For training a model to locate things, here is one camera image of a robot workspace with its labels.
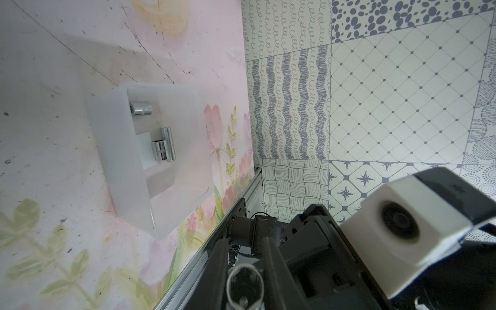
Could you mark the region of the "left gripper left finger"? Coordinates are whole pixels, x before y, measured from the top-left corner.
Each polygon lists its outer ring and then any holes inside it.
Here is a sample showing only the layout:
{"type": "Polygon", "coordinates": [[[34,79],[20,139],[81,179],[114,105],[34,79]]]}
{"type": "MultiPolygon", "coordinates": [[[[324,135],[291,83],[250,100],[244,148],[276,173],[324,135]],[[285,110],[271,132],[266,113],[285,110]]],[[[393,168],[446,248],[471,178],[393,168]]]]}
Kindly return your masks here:
{"type": "Polygon", "coordinates": [[[229,241],[215,244],[198,284],[183,309],[221,310],[226,308],[226,281],[229,263],[229,241]]]}

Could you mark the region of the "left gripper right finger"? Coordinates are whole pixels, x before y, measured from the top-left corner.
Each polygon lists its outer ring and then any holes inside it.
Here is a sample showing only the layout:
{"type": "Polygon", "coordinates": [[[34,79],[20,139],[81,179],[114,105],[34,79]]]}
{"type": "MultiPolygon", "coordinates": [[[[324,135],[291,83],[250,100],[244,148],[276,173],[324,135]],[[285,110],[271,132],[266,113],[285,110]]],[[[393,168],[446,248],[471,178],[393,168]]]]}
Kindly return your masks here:
{"type": "Polygon", "coordinates": [[[310,309],[272,238],[262,241],[266,309],[310,309]]]}

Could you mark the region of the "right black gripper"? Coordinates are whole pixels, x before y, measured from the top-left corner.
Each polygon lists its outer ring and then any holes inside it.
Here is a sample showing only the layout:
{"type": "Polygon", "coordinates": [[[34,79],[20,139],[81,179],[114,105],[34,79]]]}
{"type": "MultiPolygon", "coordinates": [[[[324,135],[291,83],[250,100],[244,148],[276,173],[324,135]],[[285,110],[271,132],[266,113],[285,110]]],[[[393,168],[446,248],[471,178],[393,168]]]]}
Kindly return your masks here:
{"type": "Polygon", "coordinates": [[[387,309],[387,297],[323,205],[277,224],[277,248],[310,309],[387,309]]]}

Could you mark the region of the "chrome socket end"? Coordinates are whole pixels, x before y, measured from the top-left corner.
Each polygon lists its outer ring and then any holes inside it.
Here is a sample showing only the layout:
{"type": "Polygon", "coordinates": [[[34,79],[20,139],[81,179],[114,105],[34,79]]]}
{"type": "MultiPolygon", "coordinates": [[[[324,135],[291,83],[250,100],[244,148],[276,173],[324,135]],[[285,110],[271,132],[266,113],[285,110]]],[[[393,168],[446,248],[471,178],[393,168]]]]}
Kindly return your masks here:
{"type": "Polygon", "coordinates": [[[259,310],[264,307],[264,281],[254,265],[242,263],[229,274],[226,282],[230,309],[259,310]]]}

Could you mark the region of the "long chrome socket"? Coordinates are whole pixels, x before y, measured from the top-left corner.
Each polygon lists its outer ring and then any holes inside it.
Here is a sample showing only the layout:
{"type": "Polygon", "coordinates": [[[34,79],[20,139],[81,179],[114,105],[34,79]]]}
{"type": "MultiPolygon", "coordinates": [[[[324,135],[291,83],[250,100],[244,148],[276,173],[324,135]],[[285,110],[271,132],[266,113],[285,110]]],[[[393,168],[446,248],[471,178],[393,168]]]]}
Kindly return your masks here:
{"type": "Polygon", "coordinates": [[[174,142],[173,142],[173,135],[172,135],[172,130],[170,127],[164,127],[161,129],[165,144],[166,144],[166,160],[167,161],[174,161],[176,159],[175,155],[175,148],[174,148],[174,142]]]}

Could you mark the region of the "short wide chrome socket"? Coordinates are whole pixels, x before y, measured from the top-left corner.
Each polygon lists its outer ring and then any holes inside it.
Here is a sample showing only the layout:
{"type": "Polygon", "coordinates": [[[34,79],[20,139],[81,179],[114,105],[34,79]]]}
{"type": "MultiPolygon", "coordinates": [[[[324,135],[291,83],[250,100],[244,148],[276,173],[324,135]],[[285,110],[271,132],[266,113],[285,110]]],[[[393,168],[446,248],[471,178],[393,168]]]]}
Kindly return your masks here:
{"type": "Polygon", "coordinates": [[[130,102],[129,107],[132,116],[147,116],[153,113],[153,106],[150,102],[130,102]]]}

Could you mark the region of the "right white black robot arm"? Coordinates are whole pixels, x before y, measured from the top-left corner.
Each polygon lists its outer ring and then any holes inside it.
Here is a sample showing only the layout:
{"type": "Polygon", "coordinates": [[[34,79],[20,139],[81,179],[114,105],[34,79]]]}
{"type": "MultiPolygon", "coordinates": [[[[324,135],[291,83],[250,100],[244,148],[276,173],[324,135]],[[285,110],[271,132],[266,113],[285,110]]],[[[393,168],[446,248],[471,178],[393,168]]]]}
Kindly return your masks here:
{"type": "Polygon", "coordinates": [[[495,245],[465,241],[387,297],[323,205],[284,227],[265,264],[268,309],[494,309],[495,245]]]}

